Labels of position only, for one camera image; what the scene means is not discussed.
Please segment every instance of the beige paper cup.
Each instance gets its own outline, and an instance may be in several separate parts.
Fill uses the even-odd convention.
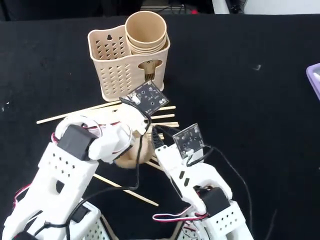
[[[167,42],[167,35],[164,37],[164,39],[162,40],[160,45],[158,45],[157,47],[150,47],[150,48],[136,47],[128,40],[128,38],[126,40],[129,45],[129,48],[131,49],[132,52],[134,52],[136,54],[145,54],[146,55],[146,54],[154,54],[156,52],[159,52],[161,49],[163,49],[166,42]]]
[[[165,20],[152,11],[138,11],[125,21],[125,34],[132,45],[142,48],[158,47],[167,33]]]

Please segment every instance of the dark background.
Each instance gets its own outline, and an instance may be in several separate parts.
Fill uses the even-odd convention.
[[[11,213],[15,191],[32,181],[58,123],[36,121],[103,103],[88,32],[125,19],[0,23],[0,225]],[[164,93],[177,107],[181,128],[198,122],[205,141],[222,150],[247,181],[255,239],[264,239],[275,209],[271,239],[316,239],[320,103],[306,68],[320,61],[320,16],[171,15],[165,20],[171,48]],[[241,181],[218,154],[207,162],[230,185],[248,219]],[[131,170],[101,164],[97,173],[134,184]],[[88,191],[104,187],[93,179]],[[123,192],[91,202],[120,239],[169,237],[174,225],[151,219],[183,207],[165,174],[142,165],[137,192],[160,206]]]

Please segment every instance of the purple object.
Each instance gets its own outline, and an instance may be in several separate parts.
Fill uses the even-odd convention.
[[[320,100],[320,63],[309,66],[306,69],[306,75]]]

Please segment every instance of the circuit board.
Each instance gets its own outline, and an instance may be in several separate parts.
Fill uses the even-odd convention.
[[[185,159],[191,151],[195,153],[205,147],[204,140],[197,123],[178,132],[172,137],[182,159]]]
[[[169,103],[166,96],[152,81],[146,81],[144,84],[138,86],[128,97],[149,116]]]

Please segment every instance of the black surface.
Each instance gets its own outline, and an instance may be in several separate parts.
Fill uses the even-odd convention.
[[[165,19],[171,48],[164,93],[177,107],[181,128],[198,122],[204,141],[221,149],[247,181],[256,239],[267,234],[275,209],[271,239],[317,239],[320,102],[306,68],[320,62],[320,16]],[[88,32],[124,22],[113,17],[0,23],[1,224],[15,191],[32,181],[58,123],[36,121],[103,103]],[[218,153],[207,161],[247,218],[241,181]],[[97,172],[121,185],[135,183],[134,170],[101,164]],[[165,174],[148,165],[141,166],[140,182],[137,192],[160,207],[123,192],[91,202],[121,239],[169,236],[174,226],[151,216],[180,211],[178,195]],[[88,192],[105,186],[93,179]]]

